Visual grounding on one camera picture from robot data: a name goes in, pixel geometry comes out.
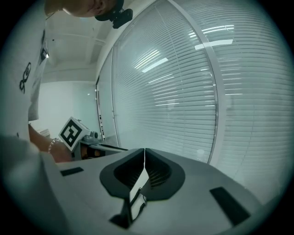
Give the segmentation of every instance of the black fisheye border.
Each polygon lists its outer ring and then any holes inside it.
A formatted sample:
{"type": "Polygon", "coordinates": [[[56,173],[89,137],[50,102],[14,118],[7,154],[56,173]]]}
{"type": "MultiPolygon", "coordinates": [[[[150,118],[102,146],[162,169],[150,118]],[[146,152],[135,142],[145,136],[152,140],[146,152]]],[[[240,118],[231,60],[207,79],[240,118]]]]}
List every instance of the black fisheye border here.
{"type": "MultiPolygon", "coordinates": [[[[257,0],[267,13],[271,16],[276,23],[284,38],[286,39],[292,55],[294,53],[294,33],[293,33],[293,9],[290,1],[269,1],[269,0],[257,0]]],[[[0,14],[1,20],[1,38],[0,49],[13,29],[14,25],[18,22],[21,15],[34,3],[34,0],[22,0],[22,1],[5,1],[2,2],[2,14],[0,14]]],[[[20,212],[17,206],[12,202],[11,198],[5,191],[1,180],[1,199],[2,199],[2,224],[1,229],[6,229],[10,233],[17,233],[19,230],[26,231],[30,234],[43,234],[38,228],[36,228],[31,222],[20,212]]],[[[293,210],[293,193],[294,181],[293,174],[288,188],[279,202],[277,208],[267,220],[255,229],[251,234],[266,234],[271,232],[279,232],[285,234],[292,230],[292,210],[293,210]]]]}

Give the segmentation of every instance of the gray surface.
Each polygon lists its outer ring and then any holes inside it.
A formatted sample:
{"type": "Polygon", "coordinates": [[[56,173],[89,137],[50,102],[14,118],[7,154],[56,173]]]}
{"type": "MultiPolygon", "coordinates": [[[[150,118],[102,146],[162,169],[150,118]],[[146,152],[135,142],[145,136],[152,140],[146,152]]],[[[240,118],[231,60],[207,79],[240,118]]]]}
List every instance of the gray surface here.
{"type": "Polygon", "coordinates": [[[83,172],[64,177],[68,185],[82,198],[92,210],[102,218],[109,220],[116,214],[120,214],[123,207],[123,200],[112,197],[105,190],[100,182],[99,176],[102,169],[119,159],[124,158],[135,150],[124,151],[122,153],[105,156],[95,159],[60,163],[60,170],[81,167],[83,172]]]}
{"type": "Polygon", "coordinates": [[[209,190],[224,187],[250,213],[261,208],[241,185],[214,167],[174,154],[154,150],[182,166],[186,179],[169,200],[147,202],[130,230],[143,235],[212,235],[232,226],[209,190]]]}

